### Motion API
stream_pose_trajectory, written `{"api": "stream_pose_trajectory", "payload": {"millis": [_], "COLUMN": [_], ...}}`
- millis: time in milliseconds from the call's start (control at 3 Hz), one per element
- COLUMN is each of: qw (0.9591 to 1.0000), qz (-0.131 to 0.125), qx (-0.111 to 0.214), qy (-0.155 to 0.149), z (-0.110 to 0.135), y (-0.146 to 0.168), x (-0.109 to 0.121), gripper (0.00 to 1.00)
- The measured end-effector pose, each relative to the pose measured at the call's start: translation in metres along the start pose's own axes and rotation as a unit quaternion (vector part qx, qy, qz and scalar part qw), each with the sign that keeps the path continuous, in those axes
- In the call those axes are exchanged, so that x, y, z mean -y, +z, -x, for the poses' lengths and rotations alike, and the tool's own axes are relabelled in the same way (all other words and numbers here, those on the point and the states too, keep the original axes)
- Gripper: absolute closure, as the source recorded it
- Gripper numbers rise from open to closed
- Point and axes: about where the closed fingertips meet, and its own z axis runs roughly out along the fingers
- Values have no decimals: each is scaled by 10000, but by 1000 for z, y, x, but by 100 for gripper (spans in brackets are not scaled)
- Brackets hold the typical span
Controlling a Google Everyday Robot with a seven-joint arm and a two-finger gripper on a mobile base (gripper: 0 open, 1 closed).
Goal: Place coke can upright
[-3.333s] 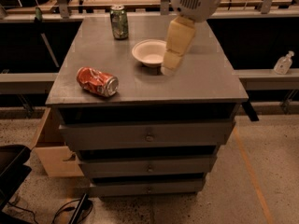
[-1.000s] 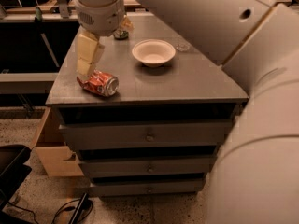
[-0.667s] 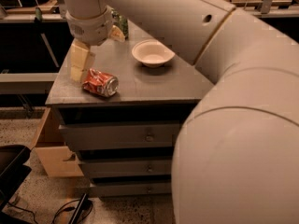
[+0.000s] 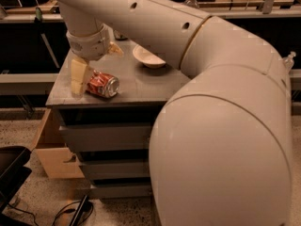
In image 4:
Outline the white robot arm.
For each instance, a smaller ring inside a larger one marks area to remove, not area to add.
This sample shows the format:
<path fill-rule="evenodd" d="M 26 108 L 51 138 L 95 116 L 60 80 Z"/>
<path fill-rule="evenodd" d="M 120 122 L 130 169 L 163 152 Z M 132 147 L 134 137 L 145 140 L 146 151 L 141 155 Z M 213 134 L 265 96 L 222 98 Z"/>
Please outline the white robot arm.
<path fill-rule="evenodd" d="M 150 136 L 162 226 L 289 226 L 290 77 L 265 40 L 170 0 L 58 0 L 188 77 Z"/>

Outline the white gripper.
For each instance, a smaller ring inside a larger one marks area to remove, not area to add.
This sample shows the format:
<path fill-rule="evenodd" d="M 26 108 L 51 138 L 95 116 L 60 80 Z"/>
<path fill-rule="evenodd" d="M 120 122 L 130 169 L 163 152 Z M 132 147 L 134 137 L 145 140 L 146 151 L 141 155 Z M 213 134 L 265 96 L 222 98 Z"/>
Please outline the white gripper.
<path fill-rule="evenodd" d="M 80 98 L 87 90 L 87 84 L 94 72 L 88 61 L 97 61 L 107 53 L 120 57 L 124 53 L 117 44 L 110 42 L 106 25 L 100 31 L 85 37 L 74 36 L 67 32 L 67 39 L 71 51 L 78 56 L 71 61 L 71 93 Z"/>

